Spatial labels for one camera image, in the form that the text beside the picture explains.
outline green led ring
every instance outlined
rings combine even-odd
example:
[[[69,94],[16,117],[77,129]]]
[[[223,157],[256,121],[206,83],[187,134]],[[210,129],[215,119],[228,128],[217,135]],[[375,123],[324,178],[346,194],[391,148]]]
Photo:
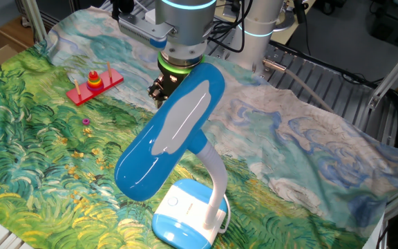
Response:
[[[162,58],[161,53],[159,52],[158,54],[158,61],[161,64],[161,66],[168,71],[172,73],[177,73],[177,74],[189,74],[193,68],[176,68],[172,65],[169,65],[164,59]],[[200,63],[203,63],[205,61],[205,56],[202,56],[202,60]]]

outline lamp head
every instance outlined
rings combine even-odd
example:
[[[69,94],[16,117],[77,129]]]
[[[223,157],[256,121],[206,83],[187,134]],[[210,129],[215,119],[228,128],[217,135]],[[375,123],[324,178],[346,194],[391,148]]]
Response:
[[[190,72],[119,158],[115,182],[126,196],[145,201],[162,187],[224,90],[213,65],[202,63]]]

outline blue desk lamp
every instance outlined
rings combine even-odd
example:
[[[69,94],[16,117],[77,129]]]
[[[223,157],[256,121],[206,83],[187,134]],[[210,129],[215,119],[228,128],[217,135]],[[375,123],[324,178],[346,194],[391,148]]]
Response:
[[[188,149],[207,168],[213,190],[190,179],[174,183],[156,210],[156,236],[176,248],[210,248],[218,232],[227,229],[227,171],[217,151],[200,129],[225,90],[220,71],[197,65],[121,155],[115,181],[130,199],[151,198]],[[225,229],[220,229],[228,213]]]

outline green grass pattern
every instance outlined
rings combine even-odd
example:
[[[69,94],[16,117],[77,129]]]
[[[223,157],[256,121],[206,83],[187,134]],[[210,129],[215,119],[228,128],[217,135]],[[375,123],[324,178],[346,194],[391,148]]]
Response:
[[[36,48],[0,66],[0,224],[34,248],[169,248],[151,230],[153,213],[177,180],[211,186],[207,170],[186,153],[153,198],[128,199],[115,185],[114,165],[153,114],[105,95],[76,107],[66,97],[73,87],[66,70]],[[243,160],[222,159],[232,216],[214,248],[366,242],[277,197]]]

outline lamp base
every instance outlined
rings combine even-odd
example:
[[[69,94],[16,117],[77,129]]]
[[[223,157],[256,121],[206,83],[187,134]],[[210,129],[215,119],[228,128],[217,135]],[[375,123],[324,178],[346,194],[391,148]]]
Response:
[[[175,182],[153,216],[156,236],[175,248],[210,248],[228,212],[222,199],[211,229],[203,228],[212,192],[191,179]]]

